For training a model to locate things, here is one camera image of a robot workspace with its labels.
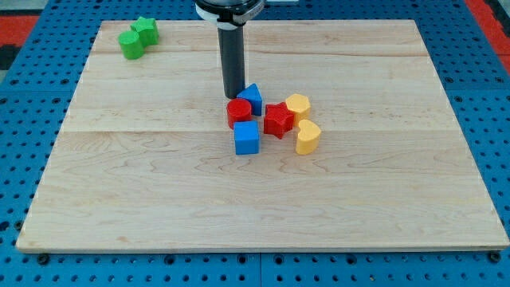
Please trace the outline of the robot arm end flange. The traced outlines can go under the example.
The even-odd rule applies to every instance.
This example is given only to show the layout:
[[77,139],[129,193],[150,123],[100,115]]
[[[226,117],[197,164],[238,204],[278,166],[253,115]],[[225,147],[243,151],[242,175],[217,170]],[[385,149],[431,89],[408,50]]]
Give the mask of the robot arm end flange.
[[219,29],[234,30],[254,19],[265,0],[194,0],[197,14]]

